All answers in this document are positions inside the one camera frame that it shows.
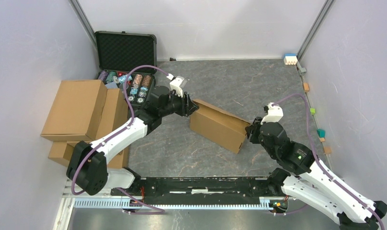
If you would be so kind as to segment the brown cardboard box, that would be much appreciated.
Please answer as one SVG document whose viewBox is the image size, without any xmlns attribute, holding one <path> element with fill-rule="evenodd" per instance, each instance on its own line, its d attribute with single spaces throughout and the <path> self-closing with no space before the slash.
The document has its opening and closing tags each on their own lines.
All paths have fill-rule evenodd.
<svg viewBox="0 0 387 230">
<path fill-rule="evenodd" d="M 190 115 L 192 131 L 221 147 L 238 154 L 250 122 L 200 99 L 193 102 L 199 109 Z"/>
</svg>

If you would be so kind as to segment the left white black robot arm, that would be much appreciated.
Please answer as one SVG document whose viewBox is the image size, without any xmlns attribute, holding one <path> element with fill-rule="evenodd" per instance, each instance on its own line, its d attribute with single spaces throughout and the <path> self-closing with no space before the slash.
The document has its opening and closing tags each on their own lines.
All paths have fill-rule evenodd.
<svg viewBox="0 0 387 230">
<path fill-rule="evenodd" d="M 128 169 L 110 169 L 108 163 L 133 142 L 141 139 L 162 123 L 165 116 L 177 114 L 189 117 L 199 109 L 187 92 L 156 86 L 148 100 L 131 118 L 110 134 L 86 143 L 80 141 L 72 153 L 66 175 L 72 181 L 74 195 L 91 196 L 104 188 L 123 188 L 129 195 L 136 195 L 141 182 Z"/>
</svg>

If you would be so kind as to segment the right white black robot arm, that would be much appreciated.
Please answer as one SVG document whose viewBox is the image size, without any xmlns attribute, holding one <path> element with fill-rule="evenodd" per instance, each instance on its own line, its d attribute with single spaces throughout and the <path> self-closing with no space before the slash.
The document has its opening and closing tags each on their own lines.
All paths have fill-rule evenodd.
<svg viewBox="0 0 387 230">
<path fill-rule="evenodd" d="M 307 146 L 292 141 L 278 122 L 257 117 L 245 128 L 253 144 L 261 144 L 277 161 L 267 190 L 299 199 L 329 217 L 341 230 L 383 230 L 387 204 L 364 197 L 336 176 Z"/>
</svg>

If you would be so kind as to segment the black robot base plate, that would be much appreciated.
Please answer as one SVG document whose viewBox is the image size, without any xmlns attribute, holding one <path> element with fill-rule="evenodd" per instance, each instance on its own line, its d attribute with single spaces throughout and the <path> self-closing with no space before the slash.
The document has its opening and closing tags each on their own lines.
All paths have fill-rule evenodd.
<svg viewBox="0 0 387 230">
<path fill-rule="evenodd" d="M 145 177 L 126 189 L 149 205 L 256 205 L 260 198 L 287 199 L 267 177 Z"/>
</svg>

